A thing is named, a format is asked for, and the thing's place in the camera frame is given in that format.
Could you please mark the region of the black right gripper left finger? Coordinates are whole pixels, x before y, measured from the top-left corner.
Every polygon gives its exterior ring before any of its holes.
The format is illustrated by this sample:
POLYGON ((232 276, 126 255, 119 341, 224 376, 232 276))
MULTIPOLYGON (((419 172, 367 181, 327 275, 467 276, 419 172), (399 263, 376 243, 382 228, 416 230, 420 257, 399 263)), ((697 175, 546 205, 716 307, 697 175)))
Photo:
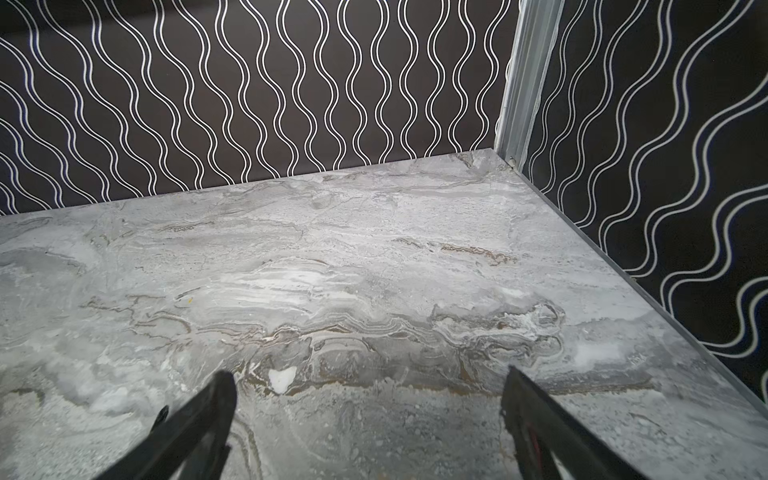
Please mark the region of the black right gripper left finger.
POLYGON ((163 408, 149 435, 100 479, 219 479, 237 405, 234 375, 216 372, 180 410, 163 408))

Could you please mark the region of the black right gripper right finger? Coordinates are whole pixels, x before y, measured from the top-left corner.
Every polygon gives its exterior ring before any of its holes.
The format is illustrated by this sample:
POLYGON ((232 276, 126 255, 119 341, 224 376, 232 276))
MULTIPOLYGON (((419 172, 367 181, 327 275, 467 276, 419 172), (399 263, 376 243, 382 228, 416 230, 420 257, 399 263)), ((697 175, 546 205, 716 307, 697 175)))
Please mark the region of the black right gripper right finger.
POLYGON ((524 479, 645 477, 561 407, 523 372, 509 368, 501 416, 524 479))

